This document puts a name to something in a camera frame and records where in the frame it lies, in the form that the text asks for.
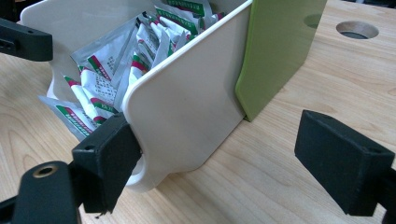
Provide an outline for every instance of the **wooden table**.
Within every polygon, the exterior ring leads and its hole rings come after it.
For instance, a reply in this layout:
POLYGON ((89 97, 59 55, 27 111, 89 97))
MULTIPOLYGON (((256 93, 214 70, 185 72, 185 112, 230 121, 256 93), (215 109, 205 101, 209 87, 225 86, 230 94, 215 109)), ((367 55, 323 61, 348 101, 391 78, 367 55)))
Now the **wooden table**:
MULTIPOLYGON (((41 162, 72 160, 78 143, 37 95, 46 63, 0 54, 0 201, 41 162)), ((84 223, 380 223, 345 216, 294 156, 301 112, 328 114, 396 151, 396 10, 329 0, 303 67, 253 122, 242 121, 199 169, 169 175, 147 193, 125 189, 112 215, 84 223), (342 21, 366 21, 379 36, 340 35, 342 21)))

